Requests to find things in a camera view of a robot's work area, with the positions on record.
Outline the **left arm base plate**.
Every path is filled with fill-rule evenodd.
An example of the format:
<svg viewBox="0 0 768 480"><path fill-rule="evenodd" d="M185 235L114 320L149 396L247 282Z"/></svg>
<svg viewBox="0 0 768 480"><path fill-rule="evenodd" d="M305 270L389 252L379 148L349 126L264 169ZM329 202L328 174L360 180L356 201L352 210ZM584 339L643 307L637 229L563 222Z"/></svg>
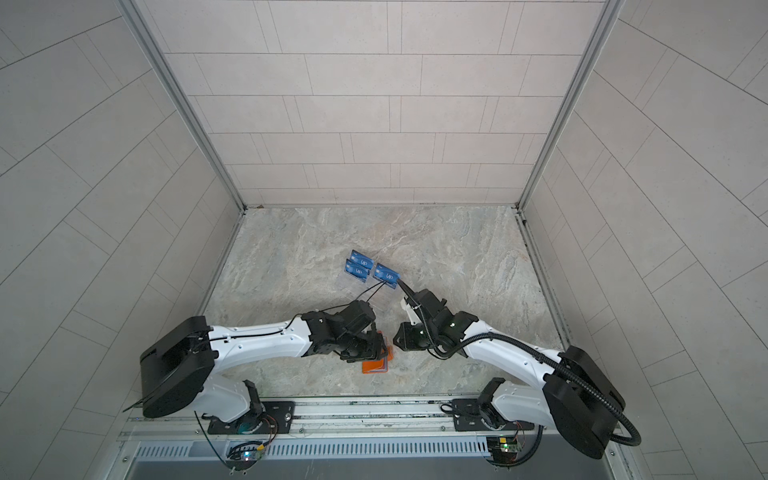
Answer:
<svg viewBox="0 0 768 480"><path fill-rule="evenodd" d="M296 403L266 401L261 414L246 413L237 420L224 423L212 417L207 427L209 435L274 435L290 431Z"/></svg>

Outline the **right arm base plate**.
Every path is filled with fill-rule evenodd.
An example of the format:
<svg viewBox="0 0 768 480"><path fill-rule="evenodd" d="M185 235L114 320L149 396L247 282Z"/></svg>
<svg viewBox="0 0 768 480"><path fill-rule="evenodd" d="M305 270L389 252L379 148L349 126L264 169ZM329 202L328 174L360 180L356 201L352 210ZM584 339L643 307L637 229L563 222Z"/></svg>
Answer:
<svg viewBox="0 0 768 480"><path fill-rule="evenodd" d="M471 398L452 399L440 405L440 410L450 416L458 432L483 431L533 431L535 425L525 421L505 420L495 408Z"/></svg>

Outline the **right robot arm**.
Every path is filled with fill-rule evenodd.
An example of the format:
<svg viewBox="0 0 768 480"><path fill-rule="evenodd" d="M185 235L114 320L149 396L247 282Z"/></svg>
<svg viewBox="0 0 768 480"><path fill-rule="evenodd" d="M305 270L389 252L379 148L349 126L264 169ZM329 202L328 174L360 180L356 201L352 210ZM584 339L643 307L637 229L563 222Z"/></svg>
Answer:
<svg viewBox="0 0 768 480"><path fill-rule="evenodd" d="M454 408L486 429L501 431L522 423L539 432L555 429L580 453L603 456L609 443L637 447L642 436L624 413L626 402L592 357L569 346L546 349L506 335L477 316L452 313L430 290L401 289L408 319L395 335L402 351L426 351L447 361L456 355L488 363L520 380L514 386L495 377L471 407Z"/></svg>

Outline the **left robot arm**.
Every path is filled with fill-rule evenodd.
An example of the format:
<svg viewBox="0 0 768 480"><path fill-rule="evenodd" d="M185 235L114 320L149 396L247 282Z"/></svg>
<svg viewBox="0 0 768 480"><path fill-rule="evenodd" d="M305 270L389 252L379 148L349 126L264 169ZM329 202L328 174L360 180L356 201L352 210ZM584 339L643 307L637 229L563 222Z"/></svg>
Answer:
<svg viewBox="0 0 768 480"><path fill-rule="evenodd" d="M140 355L147 418L191 408L231 423L260 407L252 382L221 375L272 358L336 353L348 363L388 358L370 304L354 300L336 313L310 311L291 320L251 327L211 326L204 316L184 320Z"/></svg>

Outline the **orange card holder wallet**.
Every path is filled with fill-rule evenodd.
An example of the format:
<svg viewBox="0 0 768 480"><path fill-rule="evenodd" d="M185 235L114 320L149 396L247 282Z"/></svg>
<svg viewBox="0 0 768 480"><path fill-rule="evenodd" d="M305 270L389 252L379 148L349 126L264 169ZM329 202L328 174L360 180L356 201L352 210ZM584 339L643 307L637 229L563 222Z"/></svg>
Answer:
<svg viewBox="0 0 768 480"><path fill-rule="evenodd" d="M362 363L363 374L378 374L387 373L389 370L389 363L393 360L393 348L387 347L387 355L379 360L367 360Z"/></svg>

